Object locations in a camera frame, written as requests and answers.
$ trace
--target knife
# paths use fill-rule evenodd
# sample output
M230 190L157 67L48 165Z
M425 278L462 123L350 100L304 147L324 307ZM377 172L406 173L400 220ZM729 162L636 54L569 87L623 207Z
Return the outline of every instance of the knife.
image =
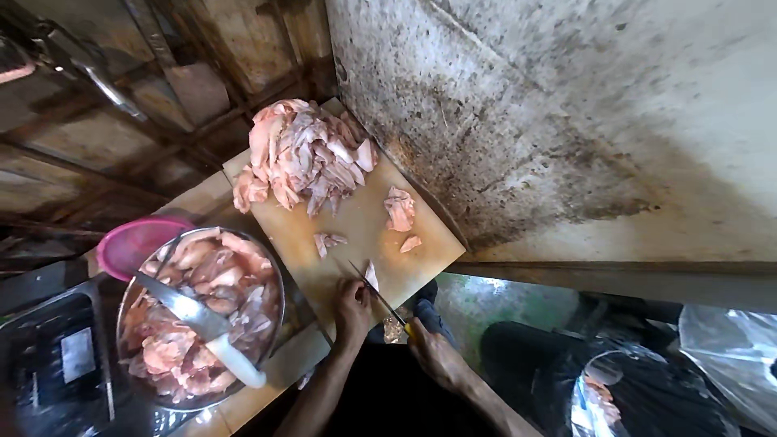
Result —
M367 278L361 273L358 267L354 265L350 260L348 260L350 265L356 270L356 273L359 275L361 280L364 282L364 285L369 289L371 292L373 292L378 299L380 299L381 302L383 302L383 305L385 305L386 308L388 308L388 311L391 313L392 316L396 319L396 321L399 322L399 324L402 325L402 329L407 333L408 337L413 338L413 328L405 322L405 320L399 316L399 314L389 305L388 302L386 302L386 299L383 299L383 296L381 293L367 280Z
M252 388L260 388L267 381L264 372L256 370L241 351L229 344L229 330L232 325L214 310L195 299L184 296L178 290L160 281L135 272L135 279L143 285L165 308L181 319L195 334L205 342L205 348L216 355L230 372L242 383Z

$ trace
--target pink bowl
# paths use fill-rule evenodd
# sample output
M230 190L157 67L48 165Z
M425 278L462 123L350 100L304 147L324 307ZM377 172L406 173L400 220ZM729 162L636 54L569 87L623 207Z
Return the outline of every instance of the pink bowl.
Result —
M191 222L172 215L150 215L124 223L100 240L97 263L114 278L130 281L152 253L190 229L194 229Z

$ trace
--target green floor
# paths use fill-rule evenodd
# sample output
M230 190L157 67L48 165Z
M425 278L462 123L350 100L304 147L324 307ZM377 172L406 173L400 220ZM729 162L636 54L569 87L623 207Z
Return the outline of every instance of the green floor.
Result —
M442 273L434 306L450 326L469 365L480 368L480 337L496 322L512 320L543 330L563 327L577 308L577 292L568 288ZM409 311L399 308L400 315ZM387 342L406 343L406 335L385 320Z

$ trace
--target pile of raw chicken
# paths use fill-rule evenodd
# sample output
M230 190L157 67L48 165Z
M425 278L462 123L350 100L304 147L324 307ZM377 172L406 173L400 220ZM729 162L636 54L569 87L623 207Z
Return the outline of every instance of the pile of raw chicken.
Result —
M259 111L249 133L251 164L240 173L233 194L245 214L251 202L264 202L269 188L291 210L309 197L308 215L326 200L337 214L340 201L371 172L378 153L367 133L347 112L334 117L315 102L280 100Z
M279 322L280 293L270 260L255 243L211 228L183 237L160 271L169 247L160 248L141 271L159 273L159 281L227 317L229 342L256 363ZM129 373L175 403L222 392L235 382L203 341L145 290L127 311L122 343L135 354L122 361Z

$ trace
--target cutting board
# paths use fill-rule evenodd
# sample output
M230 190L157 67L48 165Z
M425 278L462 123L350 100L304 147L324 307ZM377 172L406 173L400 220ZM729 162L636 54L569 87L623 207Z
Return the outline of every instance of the cutting board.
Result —
M334 115L340 115L344 110L335 99L322 106ZM248 164L249 154L250 151L245 150L224 164L231 184L234 185L237 175ZM383 152L378 153L378 165L364 179L365 186L358 187L353 196L340 202L337 217L332 217L329 202L312 219L307 214L307 201L287 211L272 193L263 203L251 205L254 217L332 338L335 336L333 298L337 280L355 275L349 260L362 271L367 260L375 263L381 294L396 308L465 252L453 233ZM389 214L383 201L392 185L407 191L416 201L416 221L409 232L386 229ZM348 244L328 248L329 252L322 260L313 242L313 234L317 232L344 236L348 238ZM411 235L419 236L423 244L410 252L400 253L402 243ZM347 269L342 269L337 260ZM377 299L373 299L372 313L375 323L388 315Z

